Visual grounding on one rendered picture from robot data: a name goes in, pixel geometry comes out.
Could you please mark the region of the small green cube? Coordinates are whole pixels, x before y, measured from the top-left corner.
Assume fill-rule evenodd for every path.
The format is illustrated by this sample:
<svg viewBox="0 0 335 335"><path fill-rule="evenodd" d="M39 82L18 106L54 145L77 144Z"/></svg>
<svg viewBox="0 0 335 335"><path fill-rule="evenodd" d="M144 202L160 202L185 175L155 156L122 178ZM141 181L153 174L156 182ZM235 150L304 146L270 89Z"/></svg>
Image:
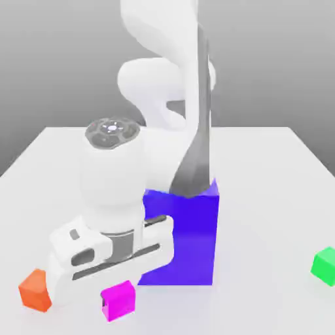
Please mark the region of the small green cube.
<svg viewBox="0 0 335 335"><path fill-rule="evenodd" d="M326 283L328 286L335 286L335 249L327 247L319 251L311 267L311 273Z"/></svg>

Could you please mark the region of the small orange cube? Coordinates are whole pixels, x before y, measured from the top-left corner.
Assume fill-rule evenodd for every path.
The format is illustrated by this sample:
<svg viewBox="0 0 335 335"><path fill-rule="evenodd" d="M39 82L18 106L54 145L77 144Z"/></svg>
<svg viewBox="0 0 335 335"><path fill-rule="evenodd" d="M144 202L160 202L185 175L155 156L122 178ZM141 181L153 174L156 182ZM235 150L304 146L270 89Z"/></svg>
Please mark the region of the small orange cube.
<svg viewBox="0 0 335 335"><path fill-rule="evenodd" d="M19 285L18 289L25 307L47 312L52 302L46 287L46 272L33 270Z"/></svg>

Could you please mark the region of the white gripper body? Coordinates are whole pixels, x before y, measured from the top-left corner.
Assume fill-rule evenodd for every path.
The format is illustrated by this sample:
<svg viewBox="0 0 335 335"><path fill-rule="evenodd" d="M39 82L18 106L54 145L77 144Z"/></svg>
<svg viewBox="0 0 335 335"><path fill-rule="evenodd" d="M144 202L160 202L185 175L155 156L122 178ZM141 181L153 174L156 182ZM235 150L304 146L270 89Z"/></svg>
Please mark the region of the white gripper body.
<svg viewBox="0 0 335 335"><path fill-rule="evenodd" d="M124 281L136 285L143 274L169 264L173 219L113 217L101 228L77 216L51 233L50 244L47 290L52 304L63 306Z"/></svg>

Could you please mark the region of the small magenta cube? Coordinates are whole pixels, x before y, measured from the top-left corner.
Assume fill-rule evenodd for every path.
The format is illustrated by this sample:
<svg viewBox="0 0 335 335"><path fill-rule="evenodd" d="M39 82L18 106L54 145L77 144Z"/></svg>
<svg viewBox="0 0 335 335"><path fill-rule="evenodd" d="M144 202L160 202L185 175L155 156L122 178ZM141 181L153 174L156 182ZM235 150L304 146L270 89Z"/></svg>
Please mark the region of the small magenta cube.
<svg viewBox="0 0 335 335"><path fill-rule="evenodd" d="M135 311L135 287L130 281L119 283L101 292L102 312L108 322Z"/></svg>

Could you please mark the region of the large blue box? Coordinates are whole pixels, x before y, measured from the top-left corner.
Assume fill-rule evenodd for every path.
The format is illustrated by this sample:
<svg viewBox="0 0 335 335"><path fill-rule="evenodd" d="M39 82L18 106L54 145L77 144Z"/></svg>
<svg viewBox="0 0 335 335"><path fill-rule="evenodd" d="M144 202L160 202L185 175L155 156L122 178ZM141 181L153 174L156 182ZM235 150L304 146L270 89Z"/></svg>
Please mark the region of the large blue box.
<svg viewBox="0 0 335 335"><path fill-rule="evenodd" d="M141 286L211 286L220 194L217 182L193 198L155 190L144 195L147 219L173 218L174 257L166 266L142 276Z"/></svg>

